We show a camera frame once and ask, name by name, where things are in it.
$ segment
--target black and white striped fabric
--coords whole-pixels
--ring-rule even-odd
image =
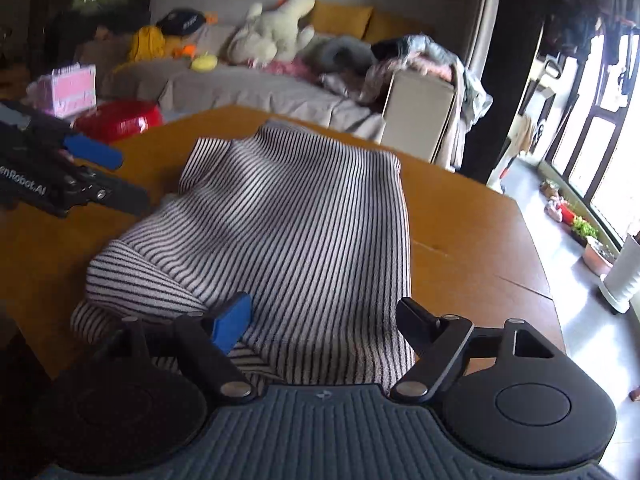
[[[231,357],[254,382],[388,390],[414,363],[394,316],[411,292],[398,159],[281,121],[200,139],[179,195],[91,262],[72,327],[94,342],[116,316],[159,322],[239,290],[254,313]]]

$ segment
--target tile floor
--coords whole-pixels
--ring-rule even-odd
[[[618,426],[601,461],[618,480],[640,479],[640,322],[632,311],[614,314],[585,266],[583,248],[544,213],[535,168],[517,160],[502,181],[516,200],[540,254],[556,302],[569,356],[611,397]]]

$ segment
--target yellow plush toy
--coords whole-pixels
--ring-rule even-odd
[[[191,62],[191,70],[196,72],[211,72],[218,65],[218,58],[211,54],[198,56]]]

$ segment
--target metal screw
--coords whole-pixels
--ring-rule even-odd
[[[417,381],[405,381],[396,386],[396,392],[403,397],[421,397],[428,393],[429,389]]]
[[[222,393],[225,397],[242,399],[243,397],[251,395],[251,385],[247,383],[241,383],[240,381],[225,383],[220,388],[220,393]]]

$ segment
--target robotic arm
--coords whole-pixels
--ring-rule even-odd
[[[73,131],[68,123],[16,102],[0,100],[0,207],[25,202],[59,218],[89,202],[140,215],[146,191],[88,166],[117,170],[117,150]]]

